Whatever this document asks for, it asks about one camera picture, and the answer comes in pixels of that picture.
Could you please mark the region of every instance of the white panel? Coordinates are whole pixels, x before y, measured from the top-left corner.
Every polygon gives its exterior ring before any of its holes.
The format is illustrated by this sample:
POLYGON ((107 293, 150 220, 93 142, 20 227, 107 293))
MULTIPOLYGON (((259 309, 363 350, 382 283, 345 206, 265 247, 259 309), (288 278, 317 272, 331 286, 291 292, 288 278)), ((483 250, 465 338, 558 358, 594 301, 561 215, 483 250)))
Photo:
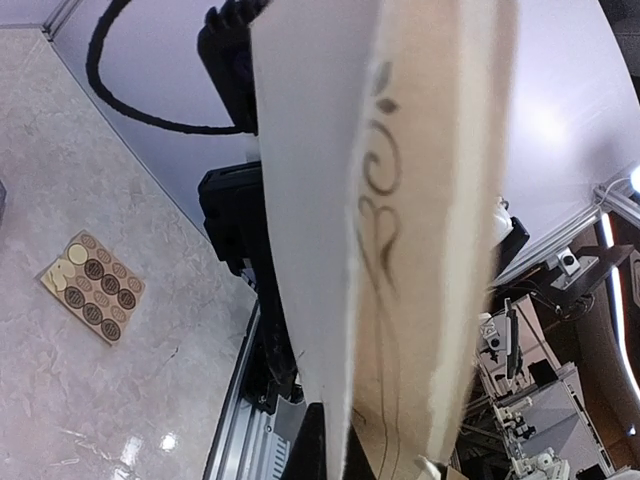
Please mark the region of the white panel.
POLYGON ((640 159, 640 110, 597 0, 520 0, 504 196, 537 240, 640 159))
MULTIPOLYGON (((85 1, 56 37, 72 73, 87 87, 87 48, 109 1, 85 1)), ((146 113, 183 123, 229 126, 231 120, 196 51, 204 16, 220 0, 134 0, 107 37, 105 85, 146 113)), ((98 106, 178 206, 201 228, 197 186, 207 170, 245 161, 240 136, 173 133, 98 106)))
POLYGON ((62 0, 2 0, 0 25, 42 25, 62 0))

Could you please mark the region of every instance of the wire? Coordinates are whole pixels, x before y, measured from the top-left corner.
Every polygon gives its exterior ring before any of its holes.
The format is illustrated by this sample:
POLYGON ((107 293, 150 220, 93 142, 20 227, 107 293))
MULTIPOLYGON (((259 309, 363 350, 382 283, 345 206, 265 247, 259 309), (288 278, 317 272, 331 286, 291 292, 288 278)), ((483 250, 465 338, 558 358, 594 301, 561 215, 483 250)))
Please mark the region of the wire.
POLYGON ((100 78, 100 58, 102 57, 102 50, 104 49, 104 41, 116 18, 118 18, 118 15, 122 13, 129 3, 131 3, 131 0, 112 0, 102 17, 98 20, 98 24, 91 36, 89 51, 87 53, 86 72, 89 85, 96 95, 115 111, 126 117, 172 132, 186 133, 189 135, 234 135, 242 133, 242 130, 235 126, 208 127, 186 125, 149 115, 118 100, 104 83, 102 83, 102 79, 100 78))
POLYGON ((623 177, 623 178, 619 178, 618 180, 614 180, 613 182, 611 182, 609 184, 609 186, 607 187, 607 189, 604 191, 604 195, 602 195, 602 198, 600 199, 600 201, 598 203, 596 203, 596 207, 601 207, 602 206, 604 201, 609 196, 609 193, 611 192, 611 189, 613 187, 615 187, 616 185, 618 185, 618 184, 620 184, 622 182, 628 182, 628 181, 629 181, 629 179, 627 177, 623 177))

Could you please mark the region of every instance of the leaf design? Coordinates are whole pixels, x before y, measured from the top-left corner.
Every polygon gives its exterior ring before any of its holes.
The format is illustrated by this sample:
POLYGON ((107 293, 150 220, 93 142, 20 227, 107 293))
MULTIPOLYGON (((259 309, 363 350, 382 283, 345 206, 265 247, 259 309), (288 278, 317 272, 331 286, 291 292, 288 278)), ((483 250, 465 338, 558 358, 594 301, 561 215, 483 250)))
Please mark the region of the leaf design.
POLYGON ((391 115, 398 109, 398 104, 390 98, 381 98, 376 102, 376 106, 385 115, 391 115))
POLYGON ((389 85, 389 80, 391 79, 391 62, 384 62, 378 68, 378 73, 376 74, 376 79, 373 84, 373 96, 377 97, 380 95, 387 85, 389 85))

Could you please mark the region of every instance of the printed vine pattern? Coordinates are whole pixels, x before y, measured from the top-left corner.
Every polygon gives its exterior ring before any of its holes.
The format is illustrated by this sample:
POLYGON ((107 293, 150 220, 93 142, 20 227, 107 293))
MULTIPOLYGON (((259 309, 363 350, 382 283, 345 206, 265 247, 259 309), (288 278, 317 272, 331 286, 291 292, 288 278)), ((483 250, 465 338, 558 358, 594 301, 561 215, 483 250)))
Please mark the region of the printed vine pattern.
POLYGON ((386 94, 391 82, 393 64, 383 62, 378 68, 373 88, 375 111, 368 121, 367 128, 371 133, 371 148, 364 154, 362 176, 365 183, 364 192, 358 198, 360 214, 357 229, 357 240, 362 261, 371 281, 375 297, 374 335, 376 343, 376 370, 380 383, 380 416, 385 435, 385 446, 382 462, 376 478, 382 479, 383 473, 391 469, 385 477, 393 480, 400 457, 400 349, 395 330, 389 317, 387 305, 382 295, 389 287, 393 298, 397 301, 398 289, 394 281, 392 260, 397 240, 401 233, 400 216, 390 202, 401 186, 402 158, 398 143, 388 126, 388 120, 396 114, 400 107, 396 101, 386 94), (363 225, 369 222, 369 242, 365 242, 363 225), (385 378, 385 365, 391 366, 394 375, 385 378))

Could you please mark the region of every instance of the beige object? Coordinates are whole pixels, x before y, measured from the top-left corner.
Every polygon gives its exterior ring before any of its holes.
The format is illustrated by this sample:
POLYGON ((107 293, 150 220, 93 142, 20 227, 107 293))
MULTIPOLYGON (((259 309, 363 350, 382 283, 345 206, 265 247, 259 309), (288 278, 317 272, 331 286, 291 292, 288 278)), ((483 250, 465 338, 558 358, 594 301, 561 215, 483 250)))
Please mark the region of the beige object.
POLYGON ((145 288, 142 280, 86 231, 71 240, 40 280, 110 345, 122 337, 145 288))
POLYGON ((444 464, 454 448, 490 278, 514 25, 502 0, 383 7, 354 206, 353 422, 380 480, 415 480, 417 457, 444 464))

